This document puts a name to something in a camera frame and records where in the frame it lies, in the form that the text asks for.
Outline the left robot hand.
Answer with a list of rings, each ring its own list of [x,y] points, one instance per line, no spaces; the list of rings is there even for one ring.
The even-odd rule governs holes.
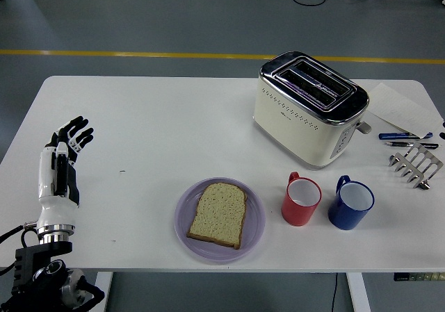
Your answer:
[[[43,147],[38,175],[39,232],[73,232],[74,212],[80,203],[74,166],[80,151],[93,140],[93,131],[88,119],[78,116],[54,131]]]

